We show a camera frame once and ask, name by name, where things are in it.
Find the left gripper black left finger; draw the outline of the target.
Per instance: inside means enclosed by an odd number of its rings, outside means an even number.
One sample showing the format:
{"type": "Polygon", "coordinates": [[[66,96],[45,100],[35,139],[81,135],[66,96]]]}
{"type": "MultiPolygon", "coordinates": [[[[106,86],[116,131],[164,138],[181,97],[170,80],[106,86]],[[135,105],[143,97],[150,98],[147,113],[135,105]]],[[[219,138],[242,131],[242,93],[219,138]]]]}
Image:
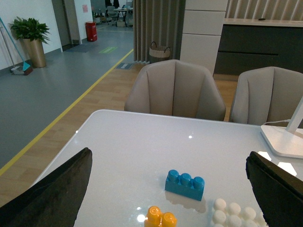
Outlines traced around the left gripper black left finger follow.
{"type": "Polygon", "coordinates": [[[92,151],[82,149],[0,209],[2,227],[72,227],[84,199],[92,151]]]}

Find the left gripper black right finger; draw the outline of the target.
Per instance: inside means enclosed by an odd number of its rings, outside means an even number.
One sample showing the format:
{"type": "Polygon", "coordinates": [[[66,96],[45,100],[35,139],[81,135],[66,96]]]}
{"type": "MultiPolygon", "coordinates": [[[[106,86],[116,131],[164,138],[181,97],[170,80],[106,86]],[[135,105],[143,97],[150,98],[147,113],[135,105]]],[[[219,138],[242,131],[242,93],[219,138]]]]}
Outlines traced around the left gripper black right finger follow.
{"type": "Polygon", "coordinates": [[[252,151],[246,174],[263,217],[270,227],[303,225],[303,182],[252,151]]]}

